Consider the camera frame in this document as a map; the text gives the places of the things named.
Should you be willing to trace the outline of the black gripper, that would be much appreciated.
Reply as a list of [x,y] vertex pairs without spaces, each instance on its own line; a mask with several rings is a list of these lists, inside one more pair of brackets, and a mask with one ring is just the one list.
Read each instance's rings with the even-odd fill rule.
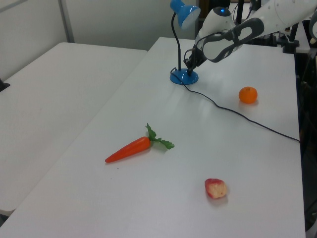
[[187,66],[187,74],[191,75],[196,67],[202,65],[207,58],[203,54],[203,51],[196,45],[188,49],[184,54],[184,63]]

